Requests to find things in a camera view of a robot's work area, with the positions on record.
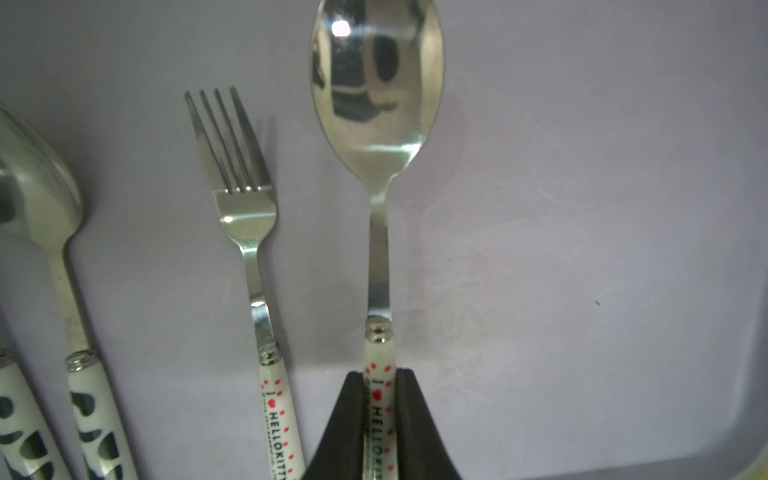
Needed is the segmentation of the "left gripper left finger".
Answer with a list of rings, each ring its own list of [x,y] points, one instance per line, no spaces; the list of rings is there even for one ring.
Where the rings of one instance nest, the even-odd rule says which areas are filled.
[[[363,375],[347,374],[303,480],[360,480],[364,444]]]

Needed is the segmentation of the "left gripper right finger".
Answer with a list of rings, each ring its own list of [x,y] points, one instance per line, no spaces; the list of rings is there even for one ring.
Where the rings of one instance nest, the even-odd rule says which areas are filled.
[[[396,374],[398,478],[459,480],[461,478],[440,437],[415,373]]]

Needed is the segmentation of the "cow pattern handle fork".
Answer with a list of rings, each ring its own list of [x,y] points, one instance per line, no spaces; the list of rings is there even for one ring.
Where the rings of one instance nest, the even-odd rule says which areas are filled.
[[[1,350],[1,454],[11,479],[72,478],[19,364]]]

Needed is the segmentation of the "cow pattern handle spoon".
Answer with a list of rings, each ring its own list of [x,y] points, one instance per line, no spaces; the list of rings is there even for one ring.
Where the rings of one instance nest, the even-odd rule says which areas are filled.
[[[83,314],[68,246],[85,215],[79,186],[29,123],[1,109],[1,226],[45,252],[71,351],[65,359],[81,451],[90,479],[136,479],[128,435]]]

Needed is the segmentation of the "white Hello Kitty fork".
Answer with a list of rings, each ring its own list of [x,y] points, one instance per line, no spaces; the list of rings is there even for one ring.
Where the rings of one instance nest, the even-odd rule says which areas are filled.
[[[276,192],[260,144],[237,89],[229,89],[240,131],[236,132],[219,90],[216,115],[204,91],[204,121],[190,92],[184,101],[198,150],[209,176],[219,223],[244,262],[260,377],[270,476],[300,479],[306,472],[300,432],[285,358],[274,332],[265,293],[259,248],[278,218]]]

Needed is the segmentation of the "white Hello Kitty spoon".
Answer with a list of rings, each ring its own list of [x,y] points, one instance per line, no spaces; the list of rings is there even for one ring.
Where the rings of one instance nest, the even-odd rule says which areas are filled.
[[[312,95],[324,134],[369,195],[364,332],[365,479],[399,479],[387,196],[424,146],[445,71],[433,1],[323,1],[311,36]]]

